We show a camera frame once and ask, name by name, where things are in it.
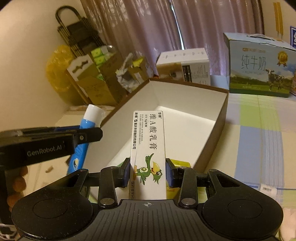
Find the pink curtain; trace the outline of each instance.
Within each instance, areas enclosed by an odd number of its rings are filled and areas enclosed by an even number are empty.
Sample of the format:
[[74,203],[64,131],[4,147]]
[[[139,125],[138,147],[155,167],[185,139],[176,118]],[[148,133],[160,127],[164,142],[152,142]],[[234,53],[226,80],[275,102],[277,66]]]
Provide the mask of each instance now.
[[210,73],[225,75],[224,32],[263,33],[260,0],[171,0],[184,47],[205,47]]
[[179,32],[167,0],[81,0],[102,40],[125,58],[144,55],[155,62],[163,51],[181,49]]

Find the blue and white poster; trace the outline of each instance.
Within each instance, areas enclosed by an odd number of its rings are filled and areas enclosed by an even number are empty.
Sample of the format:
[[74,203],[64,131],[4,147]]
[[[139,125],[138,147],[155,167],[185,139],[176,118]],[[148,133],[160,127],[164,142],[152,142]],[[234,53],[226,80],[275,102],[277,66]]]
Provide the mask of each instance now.
[[296,49],[296,27],[290,26],[290,45]]

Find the yellow beak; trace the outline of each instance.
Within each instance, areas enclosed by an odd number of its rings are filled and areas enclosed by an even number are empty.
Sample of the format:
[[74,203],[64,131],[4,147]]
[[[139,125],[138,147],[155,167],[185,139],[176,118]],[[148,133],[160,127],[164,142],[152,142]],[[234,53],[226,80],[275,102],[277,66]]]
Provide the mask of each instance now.
[[155,162],[153,161],[153,167],[151,168],[151,173],[152,173],[153,175],[155,175],[156,172],[158,172],[158,171],[160,171],[160,168],[159,168],[159,166],[157,165],[157,163],[155,163]]

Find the human hand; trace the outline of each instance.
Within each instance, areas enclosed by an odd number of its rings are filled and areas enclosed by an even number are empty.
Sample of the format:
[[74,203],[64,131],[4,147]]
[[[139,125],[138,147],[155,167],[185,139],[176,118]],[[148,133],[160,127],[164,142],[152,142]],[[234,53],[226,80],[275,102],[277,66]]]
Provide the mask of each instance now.
[[23,176],[25,176],[27,173],[28,168],[26,166],[22,167],[20,169],[20,175],[16,177],[12,183],[12,188],[15,193],[7,197],[7,204],[10,211],[12,211],[15,203],[24,196],[22,192],[26,189],[26,181]]

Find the yellow plastic bag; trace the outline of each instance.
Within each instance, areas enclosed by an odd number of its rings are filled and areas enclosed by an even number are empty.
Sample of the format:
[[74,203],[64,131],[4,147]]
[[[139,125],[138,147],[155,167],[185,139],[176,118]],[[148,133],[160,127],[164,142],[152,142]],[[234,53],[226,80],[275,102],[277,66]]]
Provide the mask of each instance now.
[[83,100],[70,82],[67,68],[74,59],[69,46],[61,45],[46,64],[46,77],[63,101],[69,105],[83,105]]

